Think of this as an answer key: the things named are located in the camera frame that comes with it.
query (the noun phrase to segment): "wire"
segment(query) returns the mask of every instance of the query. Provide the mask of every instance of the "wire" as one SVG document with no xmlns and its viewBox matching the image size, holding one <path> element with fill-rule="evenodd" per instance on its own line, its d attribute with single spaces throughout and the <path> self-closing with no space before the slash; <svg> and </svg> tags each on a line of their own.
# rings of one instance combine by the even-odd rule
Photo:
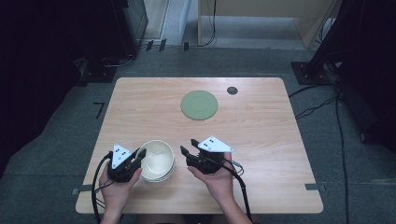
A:
<svg viewBox="0 0 396 224">
<path fill-rule="evenodd" d="M 306 116 L 312 114 L 315 110 L 317 110 L 317 109 L 323 107 L 324 105 L 328 105 L 328 104 L 334 102 L 336 98 L 337 98 L 336 96 L 335 96 L 335 97 L 332 97 L 332 98 L 330 98 L 330 99 L 328 99 L 328 100 L 325 100 L 321 105 L 308 108 L 308 109 L 306 109 L 305 111 L 301 112 L 300 114 L 296 115 L 295 118 L 296 118 L 296 119 L 302 119 L 303 117 L 306 117 Z"/>
<path fill-rule="evenodd" d="M 95 193 L 98 193 L 101 189 L 107 188 L 108 186 L 114 184 L 114 181 L 112 181 L 111 183 L 109 183 L 108 185 L 106 185 L 106 183 L 107 183 L 109 180 L 110 180 L 110 179 L 108 179 L 108 180 L 105 182 L 105 184 L 104 184 L 103 186 L 97 188 L 97 189 L 95 190 Z"/>
<path fill-rule="evenodd" d="M 234 170 L 238 175 L 243 175 L 243 174 L 245 173 L 244 167 L 243 167 L 241 164 L 239 164 L 238 162 L 236 162 L 236 161 L 229 161 L 229 160 L 226 160 L 226 159 L 224 159 L 224 161 L 227 161 L 228 163 L 230 163 L 231 166 L 233 167 L 233 170 Z"/>
<path fill-rule="evenodd" d="M 315 87 L 318 87 L 318 85 L 307 86 L 307 87 L 304 87 L 302 89 L 299 89 L 299 90 L 295 91 L 294 93 L 290 94 L 289 98 L 294 96 L 294 95 L 296 95 L 296 94 L 298 94 L 298 93 L 300 93 L 300 92 L 302 92 L 302 91 L 306 91 L 306 90 L 309 90 L 309 89 L 312 89 L 312 88 L 315 88 Z"/>
<path fill-rule="evenodd" d="M 341 91 L 335 89 L 336 85 L 334 85 L 334 91 L 337 93 L 337 98 L 335 99 L 335 115 L 337 117 L 337 125 L 340 133 L 341 140 L 341 155 L 342 155 L 342 163 L 343 163 L 343 172 L 344 172 L 344 188 L 345 188 L 345 200 L 346 200 L 346 224 L 349 224 L 349 186 L 347 180 L 347 163 L 346 163 L 346 153 L 345 153 L 345 141 L 344 141 L 344 131 L 341 125 L 338 102 L 341 98 Z"/>
<path fill-rule="evenodd" d="M 209 17 L 210 25 L 213 28 L 212 36 L 210 36 L 210 39 L 209 39 L 209 41 L 207 41 L 206 44 L 198 45 L 198 47 L 206 47 L 206 46 L 210 45 L 213 42 L 213 40 L 216 40 L 216 42 L 217 42 L 217 39 L 216 39 L 216 5 L 217 5 L 217 0 L 215 0 L 215 4 L 213 6 L 213 24 L 210 21 L 210 17 Z"/>
<path fill-rule="evenodd" d="M 246 207 L 246 209 L 247 209 L 247 217 L 248 217 L 248 219 L 249 219 L 251 222 L 253 222 L 253 221 L 252 221 L 252 218 L 251 218 L 250 207 L 249 207 L 249 205 L 248 205 L 247 186 L 246 186 L 244 180 L 241 178 L 241 176 L 239 176 L 239 175 L 236 173 L 235 168 L 233 167 L 233 165 L 232 165 L 232 167 L 233 167 L 233 170 L 232 170 L 232 169 L 228 168 L 227 166 L 225 166 L 224 164 L 221 164 L 221 163 L 218 163 L 218 162 L 216 162 L 216 161 L 213 161 L 212 159 L 209 159 L 208 157 L 205 157 L 205 156 L 201 156 L 201 157 L 202 157 L 203 159 L 207 160 L 207 161 L 210 161 L 210 162 L 212 162 L 212 163 L 214 163 L 214 164 L 216 164 L 216 165 L 221 166 L 222 168 L 224 168 L 225 170 L 227 170 L 228 172 L 230 172 L 231 175 L 233 175 L 233 177 L 235 177 L 235 178 L 238 180 L 239 185 L 241 186 L 242 195 L 244 196 L 245 207 Z"/>
<path fill-rule="evenodd" d="M 326 29 L 327 29 L 328 31 L 332 28 L 333 20 L 334 20 L 334 19 L 331 19 L 330 22 L 329 22 L 329 24 L 327 25 L 327 28 L 326 28 Z M 323 34 L 323 33 L 324 33 L 324 27 L 325 27 L 325 24 L 323 24 L 323 26 L 322 26 L 321 29 L 320 29 L 318 39 L 315 40 L 315 42 L 317 42 L 317 43 L 319 43 L 319 44 L 321 44 L 321 43 L 323 42 L 323 40 L 324 40 L 324 34 Z"/>
<path fill-rule="evenodd" d="M 95 184 L 96 184 L 96 179 L 98 177 L 100 168 L 102 167 L 102 164 L 105 160 L 110 159 L 112 155 L 112 152 L 108 152 L 107 155 L 105 155 L 102 160 L 99 162 L 98 167 L 96 168 L 95 175 L 93 176 L 93 181 L 92 181 L 92 188 L 91 188 L 91 200 L 92 200 L 92 207 L 93 207 L 93 212 L 95 213 L 95 219 L 97 223 L 101 222 L 101 218 L 99 216 L 99 211 L 98 211 L 98 206 L 96 202 L 96 193 L 95 193 Z"/>
<path fill-rule="evenodd" d="M 97 203 L 99 206 L 101 206 L 103 209 L 106 209 L 106 208 L 105 208 L 105 203 L 104 203 L 104 202 L 100 201 L 99 199 L 96 199 L 96 203 Z"/>
<path fill-rule="evenodd" d="M 104 59 L 102 59 L 102 62 L 103 61 L 105 61 L 105 60 L 109 60 L 110 58 L 104 58 Z M 105 65 L 105 67 L 123 67 L 123 66 L 125 66 L 125 65 L 127 65 L 127 64 L 129 64 L 131 61 L 133 61 L 134 60 L 134 55 L 132 56 L 132 58 L 127 62 L 127 63 L 122 63 L 122 64 L 107 64 L 107 65 Z"/>
</svg>

